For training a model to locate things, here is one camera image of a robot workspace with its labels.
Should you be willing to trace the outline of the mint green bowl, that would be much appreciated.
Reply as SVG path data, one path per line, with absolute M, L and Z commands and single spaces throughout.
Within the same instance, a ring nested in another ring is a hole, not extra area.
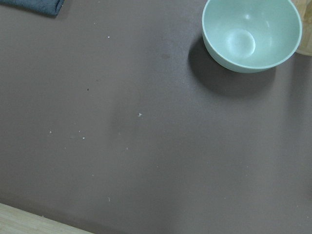
M 300 14 L 290 0 L 209 0 L 201 18 L 210 56 L 239 73 L 257 73 L 288 60 L 302 37 Z

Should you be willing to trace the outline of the grey folded cloth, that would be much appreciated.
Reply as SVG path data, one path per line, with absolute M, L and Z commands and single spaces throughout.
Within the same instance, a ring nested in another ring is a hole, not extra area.
M 64 0 L 0 0 L 0 3 L 55 17 L 59 14 Z

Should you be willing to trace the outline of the wooden glass drying stand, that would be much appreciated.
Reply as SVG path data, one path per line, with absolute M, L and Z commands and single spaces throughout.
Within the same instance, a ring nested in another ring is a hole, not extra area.
M 297 53 L 312 55 L 312 0 L 292 0 L 302 21 L 302 38 Z

